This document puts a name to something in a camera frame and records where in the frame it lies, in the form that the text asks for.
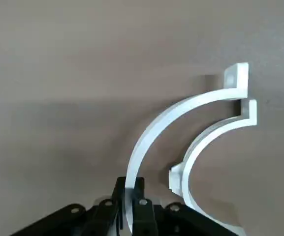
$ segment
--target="beige wall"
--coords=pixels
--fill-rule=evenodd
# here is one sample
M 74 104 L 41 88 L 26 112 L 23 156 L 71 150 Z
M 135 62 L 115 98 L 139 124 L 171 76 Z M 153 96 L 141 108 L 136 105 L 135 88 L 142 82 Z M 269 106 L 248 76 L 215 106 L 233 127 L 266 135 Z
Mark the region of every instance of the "beige wall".
M 0 0 L 0 236 L 110 194 L 145 126 L 238 61 L 259 126 L 213 142 L 192 192 L 249 236 L 284 235 L 284 1 Z M 149 196 L 179 200 L 167 170 L 235 113 L 217 102 L 171 125 L 142 165 Z

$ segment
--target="curved white bracket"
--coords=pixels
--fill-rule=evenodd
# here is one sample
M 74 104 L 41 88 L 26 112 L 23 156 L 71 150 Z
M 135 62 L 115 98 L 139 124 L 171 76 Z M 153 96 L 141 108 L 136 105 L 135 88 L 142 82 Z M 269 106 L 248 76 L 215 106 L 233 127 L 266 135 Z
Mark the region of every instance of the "curved white bracket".
M 195 138 L 189 146 L 183 161 L 172 167 L 169 171 L 169 189 L 183 197 L 187 206 L 195 209 L 237 235 L 244 236 L 246 234 L 243 228 L 222 223 L 205 213 L 195 202 L 189 190 L 191 169 L 199 154 L 211 141 L 230 130 L 257 124 L 256 100 L 242 100 L 241 113 L 241 116 L 224 119 L 211 125 Z
M 131 154 L 126 172 L 125 210 L 128 226 L 132 232 L 132 200 L 139 167 L 154 140 L 173 121 L 185 113 L 208 103 L 219 100 L 237 100 L 248 97 L 248 63 L 237 63 L 225 70 L 224 88 L 186 98 L 163 111 L 148 125 L 138 139 Z

